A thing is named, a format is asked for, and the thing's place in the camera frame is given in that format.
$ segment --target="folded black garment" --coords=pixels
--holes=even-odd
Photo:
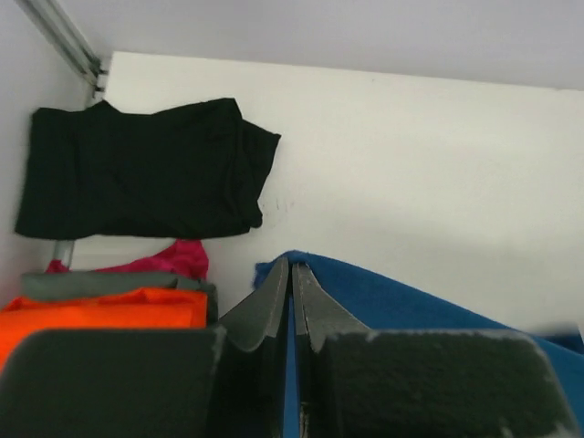
[[[234,99],[126,114],[107,101],[32,116],[16,232],[203,239],[262,224],[257,199],[280,136]]]

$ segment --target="orange cloth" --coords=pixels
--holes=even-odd
[[[0,368],[21,340],[42,329],[199,329],[206,315],[205,293],[163,287],[57,302],[18,297],[0,311]]]

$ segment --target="gray cloth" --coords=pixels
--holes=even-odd
[[[170,272],[93,272],[64,274],[27,273],[21,276],[22,295],[36,301],[123,294],[139,287],[168,287],[198,290],[207,294],[207,324],[218,318],[217,289],[204,280],[194,280]]]

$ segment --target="blue towel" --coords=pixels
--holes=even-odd
[[[283,256],[292,264],[309,265],[322,288],[373,329],[507,329],[489,318],[358,266],[299,251],[290,251]],[[256,287],[262,284],[273,264],[257,264]],[[533,338],[551,360],[580,428],[584,430],[584,356],[553,342]],[[295,363],[291,318],[288,327],[285,438],[299,436]]]

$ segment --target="white wall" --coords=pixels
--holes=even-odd
[[[20,273],[44,267],[52,242],[13,233],[26,159],[28,117],[39,106],[80,109],[85,83],[13,1],[0,2],[0,304]]]
[[[224,96],[283,137],[264,225],[204,243],[222,311],[300,249],[515,327],[584,322],[584,92],[131,53],[106,91],[139,113]],[[78,241],[73,266],[166,243]]]
[[[60,0],[112,50],[584,89],[579,0]]]

